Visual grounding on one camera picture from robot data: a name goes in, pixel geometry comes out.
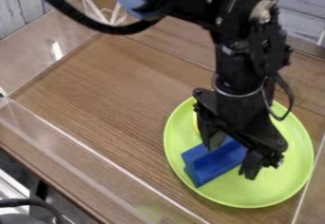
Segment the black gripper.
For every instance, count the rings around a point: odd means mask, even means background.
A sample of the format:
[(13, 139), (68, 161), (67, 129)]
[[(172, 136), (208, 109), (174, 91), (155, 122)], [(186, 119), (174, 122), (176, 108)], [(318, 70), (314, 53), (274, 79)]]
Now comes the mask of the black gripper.
[(273, 96), (262, 93), (226, 96), (216, 90), (192, 90), (192, 110), (200, 139), (208, 151), (231, 137), (247, 153), (238, 174), (254, 180), (263, 167), (278, 168), (285, 159), (287, 140), (271, 122)]

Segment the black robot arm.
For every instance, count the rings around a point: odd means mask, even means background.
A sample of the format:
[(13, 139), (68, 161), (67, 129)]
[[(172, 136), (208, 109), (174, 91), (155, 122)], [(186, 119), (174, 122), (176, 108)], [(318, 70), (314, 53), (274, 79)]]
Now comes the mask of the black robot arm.
[(204, 29), (212, 38), (212, 87), (195, 88), (194, 112), (200, 139), (208, 149), (231, 137), (246, 148), (239, 173), (253, 180), (263, 167), (278, 167), (287, 141), (274, 121), (274, 90), (291, 89), (279, 70), (289, 65), (291, 48), (279, 24), (278, 0), (117, 0), (137, 21), (117, 27), (136, 33), (171, 16)]

